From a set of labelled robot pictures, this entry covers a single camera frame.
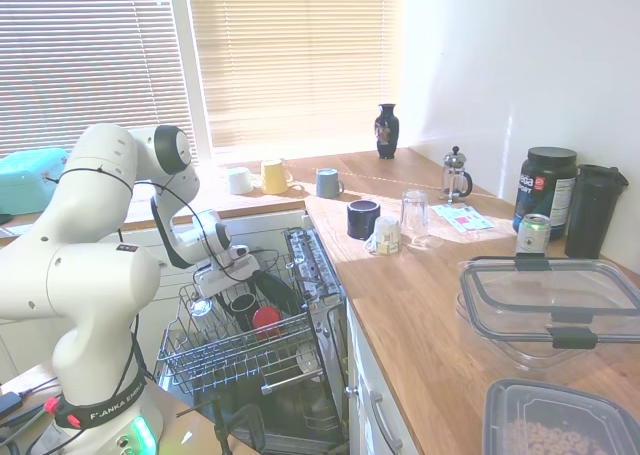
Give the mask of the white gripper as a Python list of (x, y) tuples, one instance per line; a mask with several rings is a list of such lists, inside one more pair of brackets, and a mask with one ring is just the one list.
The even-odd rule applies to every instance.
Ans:
[[(216, 258), (210, 258), (207, 266), (200, 267), (194, 272), (193, 280), (198, 293), (205, 298), (214, 296), (218, 305), (232, 320), (234, 313), (221, 292), (236, 284), (248, 282), (258, 270), (259, 263), (251, 254), (233, 260), (226, 268), (221, 268)], [(250, 305), (250, 290), (245, 290), (234, 299), (235, 308), (247, 308)]]

